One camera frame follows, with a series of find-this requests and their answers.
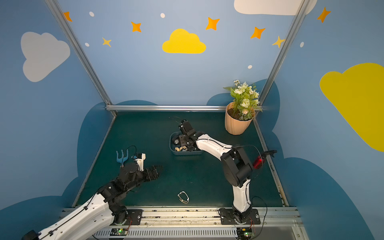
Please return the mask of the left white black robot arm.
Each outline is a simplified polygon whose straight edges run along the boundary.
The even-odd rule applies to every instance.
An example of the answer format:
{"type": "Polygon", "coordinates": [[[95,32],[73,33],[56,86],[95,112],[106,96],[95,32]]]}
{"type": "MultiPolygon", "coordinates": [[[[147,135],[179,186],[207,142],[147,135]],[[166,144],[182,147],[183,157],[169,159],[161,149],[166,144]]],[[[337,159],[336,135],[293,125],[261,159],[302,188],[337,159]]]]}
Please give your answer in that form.
{"type": "Polygon", "coordinates": [[[127,192],[144,182],[156,180],[162,171],[162,166],[141,169],[137,163],[129,163],[120,169],[114,180],[100,187],[82,206],[38,233],[29,231],[22,239],[86,240],[112,224],[123,225],[129,219],[128,210],[121,203],[127,192]]]}

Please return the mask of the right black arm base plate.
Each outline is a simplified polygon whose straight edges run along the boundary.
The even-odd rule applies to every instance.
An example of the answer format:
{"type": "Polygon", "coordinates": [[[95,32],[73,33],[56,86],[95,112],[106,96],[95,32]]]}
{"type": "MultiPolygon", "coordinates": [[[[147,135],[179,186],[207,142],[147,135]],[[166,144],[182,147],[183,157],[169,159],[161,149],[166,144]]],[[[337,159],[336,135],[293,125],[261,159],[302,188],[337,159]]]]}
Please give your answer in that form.
{"type": "Polygon", "coordinates": [[[257,209],[249,208],[244,213],[237,210],[220,208],[218,210],[222,225],[260,225],[261,218],[257,209]]]}

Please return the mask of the beige square watch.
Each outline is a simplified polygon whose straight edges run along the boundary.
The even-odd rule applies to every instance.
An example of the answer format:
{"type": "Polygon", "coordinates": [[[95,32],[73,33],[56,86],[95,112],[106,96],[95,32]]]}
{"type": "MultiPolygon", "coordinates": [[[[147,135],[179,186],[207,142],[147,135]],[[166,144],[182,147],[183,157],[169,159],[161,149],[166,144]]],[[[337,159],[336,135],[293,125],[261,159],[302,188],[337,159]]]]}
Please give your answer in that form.
{"type": "Polygon", "coordinates": [[[185,150],[185,149],[186,149],[185,146],[182,146],[182,147],[175,147],[175,151],[177,151],[177,152],[181,152],[181,151],[183,151],[183,150],[185,150]]]}

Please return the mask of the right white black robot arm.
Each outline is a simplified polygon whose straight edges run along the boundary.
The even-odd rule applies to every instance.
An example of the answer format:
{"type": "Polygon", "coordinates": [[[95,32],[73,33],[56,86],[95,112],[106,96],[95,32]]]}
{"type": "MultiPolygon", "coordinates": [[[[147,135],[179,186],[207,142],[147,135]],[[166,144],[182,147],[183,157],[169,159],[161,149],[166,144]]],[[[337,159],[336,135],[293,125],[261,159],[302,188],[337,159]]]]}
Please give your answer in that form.
{"type": "Polygon", "coordinates": [[[233,186],[233,214],[239,224],[244,224],[252,210],[250,183],[253,165],[241,146],[221,143],[202,131],[196,131],[189,121],[182,120],[179,144],[187,150],[201,150],[219,159],[226,180],[233,186]]]}

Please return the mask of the silver bracelet watch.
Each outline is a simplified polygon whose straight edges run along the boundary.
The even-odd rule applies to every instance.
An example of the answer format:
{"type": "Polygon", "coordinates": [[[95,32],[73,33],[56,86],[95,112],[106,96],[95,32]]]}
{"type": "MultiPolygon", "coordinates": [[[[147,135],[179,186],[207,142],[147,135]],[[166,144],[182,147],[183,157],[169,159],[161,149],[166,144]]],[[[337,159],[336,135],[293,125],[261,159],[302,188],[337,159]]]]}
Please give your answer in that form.
{"type": "Polygon", "coordinates": [[[178,193],[178,198],[181,203],[188,204],[190,202],[190,197],[185,191],[181,191],[178,193]]]}

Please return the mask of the black band smartwatch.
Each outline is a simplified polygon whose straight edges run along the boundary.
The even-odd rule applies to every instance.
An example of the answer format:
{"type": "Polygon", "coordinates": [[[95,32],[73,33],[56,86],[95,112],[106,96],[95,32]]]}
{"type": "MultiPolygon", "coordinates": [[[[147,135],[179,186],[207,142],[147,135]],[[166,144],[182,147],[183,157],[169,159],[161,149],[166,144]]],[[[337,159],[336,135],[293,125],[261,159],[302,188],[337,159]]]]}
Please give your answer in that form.
{"type": "Polygon", "coordinates": [[[179,138],[179,136],[173,137],[172,141],[173,141],[174,145],[180,145],[180,138],[179,138]]]}

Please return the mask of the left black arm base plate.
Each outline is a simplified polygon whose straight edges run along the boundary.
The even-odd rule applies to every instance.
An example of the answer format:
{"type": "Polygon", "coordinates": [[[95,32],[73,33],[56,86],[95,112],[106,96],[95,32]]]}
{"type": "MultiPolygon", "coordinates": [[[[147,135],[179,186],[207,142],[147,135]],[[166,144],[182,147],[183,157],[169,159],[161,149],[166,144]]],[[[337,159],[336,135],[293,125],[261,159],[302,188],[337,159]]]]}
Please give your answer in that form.
{"type": "Polygon", "coordinates": [[[116,226],[140,225],[143,215],[142,209],[124,210],[118,213],[113,221],[116,226]]]}

